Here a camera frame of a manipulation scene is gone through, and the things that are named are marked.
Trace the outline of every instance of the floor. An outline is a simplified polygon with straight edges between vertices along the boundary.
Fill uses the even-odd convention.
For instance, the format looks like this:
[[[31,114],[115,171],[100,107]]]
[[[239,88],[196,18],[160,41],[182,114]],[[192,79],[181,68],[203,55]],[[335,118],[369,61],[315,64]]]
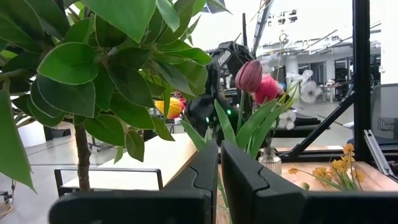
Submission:
[[[337,103],[318,103],[315,105],[295,105],[300,113],[314,116],[319,119],[327,117],[337,106]],[[342,124],[353,120],[353,107],[350,107],[341,115],[331,129],[325,131],[312,146],[337,146],[345,145],[352,138],[351,130],[342,127]],[[302,139],[275,139],[275,147],[293,147]],[[32,178],[37,191],[33,191],[24,185],[17,185],[14,199],[14,209],[5,216],[1,224],[44,224],[47,223],[47,213],[51,204],[58,199],[53,170],[56,168],[76,167],[78,159],[76,154],[74,135],[49,141],[46,144],[26,149],[30,163],[32,164]],[[101,152],[93,151],[91,164],[96,167],[113,159],[115,150],[107,149]],[[64,172],[64,181],[76,177],[75,172]],[[10,190],[11,180],[0,174],[0,191]]]

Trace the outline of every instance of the flower vase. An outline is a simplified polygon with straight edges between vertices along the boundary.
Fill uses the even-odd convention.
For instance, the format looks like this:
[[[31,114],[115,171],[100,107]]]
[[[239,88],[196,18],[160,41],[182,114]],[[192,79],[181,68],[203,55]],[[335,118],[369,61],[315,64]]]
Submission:
[[[264,148],[262,156],[259,157],[259,163],[274,171],[276,174],[282,175],[282,160],[275,154],[275,148],[273,146]]]

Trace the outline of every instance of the potted plant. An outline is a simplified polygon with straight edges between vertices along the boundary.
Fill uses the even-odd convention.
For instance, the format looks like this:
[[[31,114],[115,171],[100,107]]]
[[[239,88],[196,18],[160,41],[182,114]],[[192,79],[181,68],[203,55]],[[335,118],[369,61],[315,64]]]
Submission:
[[[34,121],[74,125],[84,191],[90,190],[86,131],[119,147],[115,162],[124,147],[133,158],[144,159],[138,130],[152,129],[173,141],[164,121],[148,108],[154,99],[167,102],[171,91],[186,98],[203,93],[204,65],[211,58],[184,40],[197,23],[189,27],[191,18],[205,3],[0,0],[0,171],[34,190],[17,132]]]

